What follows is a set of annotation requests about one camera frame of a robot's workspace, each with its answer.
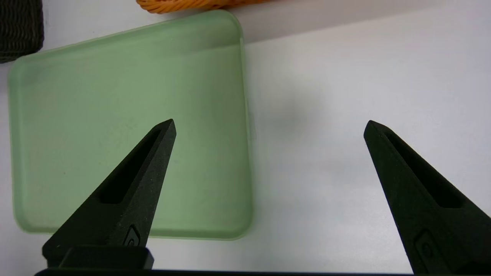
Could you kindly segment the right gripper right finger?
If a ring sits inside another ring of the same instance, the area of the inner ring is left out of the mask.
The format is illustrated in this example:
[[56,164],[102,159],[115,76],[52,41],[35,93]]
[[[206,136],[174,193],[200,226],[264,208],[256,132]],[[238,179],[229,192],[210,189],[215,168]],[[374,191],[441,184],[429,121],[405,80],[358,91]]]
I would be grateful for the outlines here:
[[364,140],[413,273],[490,274],[490,217],[388,127]]

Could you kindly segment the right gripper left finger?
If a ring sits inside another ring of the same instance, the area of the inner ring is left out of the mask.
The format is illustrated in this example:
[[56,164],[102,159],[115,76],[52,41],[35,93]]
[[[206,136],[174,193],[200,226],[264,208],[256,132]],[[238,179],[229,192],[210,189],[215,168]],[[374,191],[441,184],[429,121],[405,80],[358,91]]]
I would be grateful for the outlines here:
[[43,249],[146,246],[175,139],[172,119],[154,126]]

